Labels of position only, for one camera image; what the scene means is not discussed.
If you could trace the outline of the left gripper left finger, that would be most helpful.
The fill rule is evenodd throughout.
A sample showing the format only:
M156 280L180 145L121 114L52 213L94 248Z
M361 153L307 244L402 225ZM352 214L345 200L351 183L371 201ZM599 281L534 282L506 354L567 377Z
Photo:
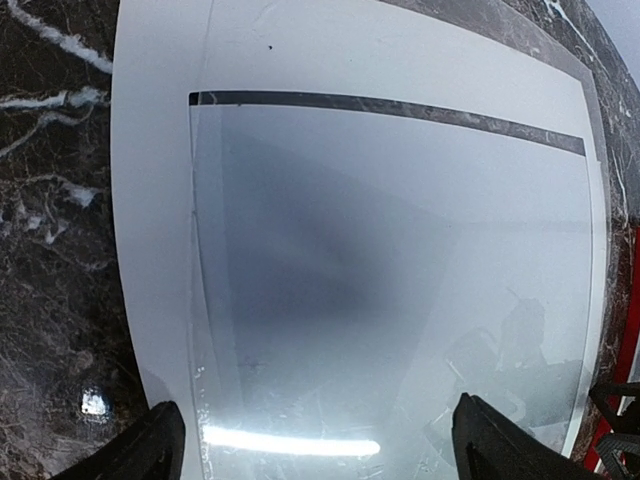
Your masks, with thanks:
M178 405L164 401L93 455L55 475L54 480L178 480L186 429Z

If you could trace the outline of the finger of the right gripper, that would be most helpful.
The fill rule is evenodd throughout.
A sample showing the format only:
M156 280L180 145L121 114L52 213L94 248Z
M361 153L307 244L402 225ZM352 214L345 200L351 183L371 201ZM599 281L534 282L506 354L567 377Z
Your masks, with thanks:
M606 472L612 479L639 478L639 383L600 383L589 396L610 427L595 445ZM631 403L618 415L609 405L610 397L630 397Z

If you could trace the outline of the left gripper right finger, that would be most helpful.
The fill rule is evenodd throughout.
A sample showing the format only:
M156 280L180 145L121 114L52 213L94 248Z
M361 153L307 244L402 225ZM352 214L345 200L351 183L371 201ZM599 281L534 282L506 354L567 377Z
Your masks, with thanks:
M452 443L460 479L585 477L584 467L541 444L476 395L461 395Z

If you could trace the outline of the red wooden picture frame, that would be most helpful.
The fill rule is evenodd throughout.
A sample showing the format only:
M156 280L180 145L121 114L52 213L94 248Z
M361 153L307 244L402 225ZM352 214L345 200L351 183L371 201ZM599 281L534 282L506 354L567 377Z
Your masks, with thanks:
M630 292L630 303L624 333L615 363L613 379L609 382L624 384L631 382L639 383L639 251L635 250L632 255L632 283ZM618 414L622 414L631 403L630 397L610 397L609 405ZM595 451L597 441L606 433L610 432L610 427L601 415L601 420L592 441L592 452L595 459L600 462L607 478L612 479L606 472L598 454Z

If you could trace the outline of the autumn forest photo print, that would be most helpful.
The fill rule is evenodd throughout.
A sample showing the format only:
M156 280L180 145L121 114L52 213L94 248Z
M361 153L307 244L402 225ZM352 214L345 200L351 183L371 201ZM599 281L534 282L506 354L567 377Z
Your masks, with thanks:
M217 479L452 479L476 394L562 451L586 372L588 165L381 114L197 106Z

